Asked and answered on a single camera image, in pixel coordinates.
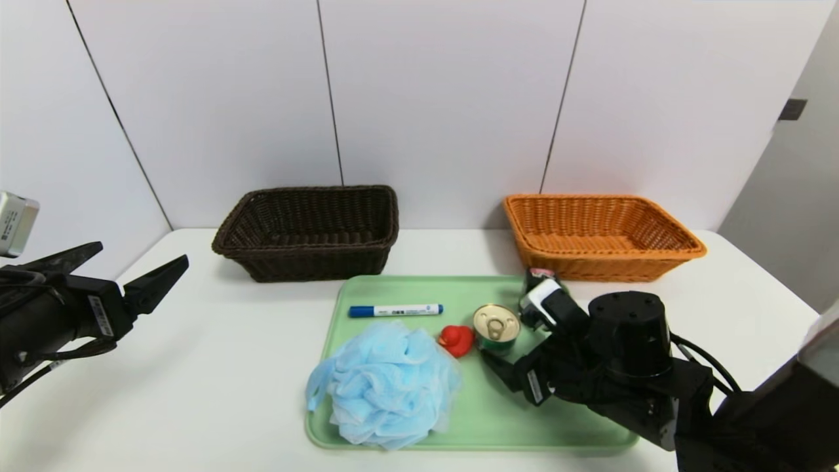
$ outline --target tin can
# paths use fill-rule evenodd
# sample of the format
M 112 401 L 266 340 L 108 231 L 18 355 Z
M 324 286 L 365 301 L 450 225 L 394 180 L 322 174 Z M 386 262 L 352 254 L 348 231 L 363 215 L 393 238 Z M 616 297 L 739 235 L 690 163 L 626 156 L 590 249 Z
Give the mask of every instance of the tin can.
M 478 349 L 497 355 L 507 355 L 521 332 L 516 314 L 501 305 L 484 305 L 472 316 Z

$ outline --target wicker basket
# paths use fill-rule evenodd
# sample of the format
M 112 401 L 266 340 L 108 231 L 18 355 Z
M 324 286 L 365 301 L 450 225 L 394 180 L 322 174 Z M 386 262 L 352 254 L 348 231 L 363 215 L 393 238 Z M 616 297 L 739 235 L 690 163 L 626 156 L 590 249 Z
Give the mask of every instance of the wicker basket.
M 389 186 L 252 191 L 218 229 L 212 249 L 257 282 L 379 274 L 399 234 Z
M 512 195 L 522 262 L 578 281 L 654 281 L 705 245 L 655 203 L 613 195 Z

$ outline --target black cylinder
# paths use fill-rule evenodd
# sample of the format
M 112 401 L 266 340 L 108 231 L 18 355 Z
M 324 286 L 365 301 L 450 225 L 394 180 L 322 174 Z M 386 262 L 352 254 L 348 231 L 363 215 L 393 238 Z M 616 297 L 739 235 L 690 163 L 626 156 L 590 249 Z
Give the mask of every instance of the black cylinder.
M 655 377 L 670 370 L 670 331 L 664 304 L 652 293 L 624 291 L 589 303 L 591 348 L 608 368 L 628 377 Z
M 76 338 L 78 322 L 53 294 L 44 292 L 0 316 L 0 391 L 17 385 L 39 363 L 22 364 L 19 351 L 51 353 Z

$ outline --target rubber duck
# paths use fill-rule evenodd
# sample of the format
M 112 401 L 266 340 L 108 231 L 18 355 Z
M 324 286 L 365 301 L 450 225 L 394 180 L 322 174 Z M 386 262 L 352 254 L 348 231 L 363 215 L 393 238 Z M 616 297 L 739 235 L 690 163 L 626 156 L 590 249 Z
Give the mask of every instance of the rubber duck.
M 475 343 L 475 333 L 468 326 L 446 326 L 440 332 L 437 343 L 449 352 L 455 359 L 463 357 Z

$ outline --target orange wicker basket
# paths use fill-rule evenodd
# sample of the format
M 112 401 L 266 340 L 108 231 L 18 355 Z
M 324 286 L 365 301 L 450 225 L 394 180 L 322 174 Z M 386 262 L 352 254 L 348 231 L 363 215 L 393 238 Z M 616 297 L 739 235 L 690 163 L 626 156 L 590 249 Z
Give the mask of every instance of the orange wicker basket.
M 654 281 L 705 245 L 661 207 L 623 195 L 511 195 L 522 262 L 578 281 Z

